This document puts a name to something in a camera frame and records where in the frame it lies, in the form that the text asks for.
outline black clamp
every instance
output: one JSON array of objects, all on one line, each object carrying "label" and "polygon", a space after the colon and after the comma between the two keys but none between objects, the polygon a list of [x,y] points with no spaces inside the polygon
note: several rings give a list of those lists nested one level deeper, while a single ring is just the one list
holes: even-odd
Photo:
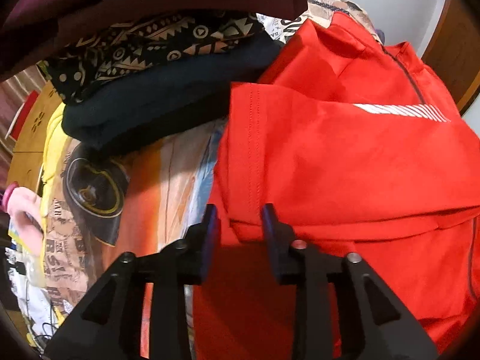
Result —
[{"label": "black clamp", "polygon": [[328,283],[337,296],[342,360],[435,360],[435,344],[388,285],[357,253],[345,258],[296,239],[272,204],[262,209],[263,234],[280,285],[296,285],[292,360],[333,358]]},{"label": "black clamp", "polygon": [[145,257],[122,254],[73,309],[45,349],[51,360],[140,360],[146,283],[153,283],[150,360],[191,360],[184,285],[200,285],[218,238],[217,209],[184,239]]}]

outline pink object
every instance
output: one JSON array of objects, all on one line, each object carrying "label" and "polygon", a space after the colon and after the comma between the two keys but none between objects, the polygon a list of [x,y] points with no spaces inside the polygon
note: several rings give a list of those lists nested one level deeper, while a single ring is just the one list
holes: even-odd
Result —
[{"label": "pink object", "polygon": [[10,199],[11,193],[14,191],[15,188],[18,188],[18,186],[19,186],[18,183],[14,181],[7,187],[7,189],[3,193],[1,208],[4,212],[7,212],[8,200]]},{"label": "pink object", "polygon": [[43,233],[39,229],[40,200],[40,197],[28,188],[12,183],[5,191],[2,201],[2,206],[10,215],[20,239],[35,256],[40,255],[43,241]]}]

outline wooden door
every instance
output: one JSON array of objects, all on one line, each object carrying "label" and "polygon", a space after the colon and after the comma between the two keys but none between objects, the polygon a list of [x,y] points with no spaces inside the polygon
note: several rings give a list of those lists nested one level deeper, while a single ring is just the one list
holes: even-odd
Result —
[{"label": "wooden door", "polygon": [[460,0],[446,0],[423,55],[464,112],[480,88],[480,31]]}]

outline metal screw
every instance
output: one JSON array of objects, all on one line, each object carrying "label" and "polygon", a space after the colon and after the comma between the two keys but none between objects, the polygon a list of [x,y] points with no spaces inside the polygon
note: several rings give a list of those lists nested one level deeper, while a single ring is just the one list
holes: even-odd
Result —
[{"label": "metal screw", "polygon": [[307,243],[303,239],[296,239],[290,245],[293,249],[306,249],[307,248]]},{"label": "metal screw", "polygon": [[362,261],[362,256],[360,256],[358,253],[349,253],[346,255],[346,258],[351,262],[351,263],[359,263]]},{"label": "metal screw", "polygon": [[131,252],[125,252],[121,258],[122,263],[131,263],[135,258],[135,255]]},{"label": "metal screw", "polygon": [[175,249],[178,249],[178,250],[187,249],[187,243],[183,239],[179,239],[175,243]]}]

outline orange fabric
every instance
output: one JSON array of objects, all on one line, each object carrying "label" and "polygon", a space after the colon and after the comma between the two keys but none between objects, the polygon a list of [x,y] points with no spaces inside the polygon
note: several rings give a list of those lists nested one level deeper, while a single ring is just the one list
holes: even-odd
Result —
[{"label": "orange fabric", "polygon": [[[152,178],[152,175],[160,174],[161,160],[158,147],[161,143],[162,141],[159,141],[148,146],[133,161],[117,243],[115,247],[108,245],[102,247],[105,269],[123,252],[131,251],[140,257],[158,251],[157,227],[160,194],[158,193],[158,183]],[[140,355],[144,358],[149,357],[152,294],[153,286],[147,285],[143,300],[140,348]]]},{"label": "orange fabric", "polygon": [[[356,105],[423,103],[442,117]],[[221,246],[194,292],[198,359],[290,358],[293,289],[258,244],[265,203],[322,251],[359,252],[443,350],[480,290],[479,143],[409,44],[383,50],[341,13],[328,29],[306,21],[258,84],[232,86],[210,198]]]}]

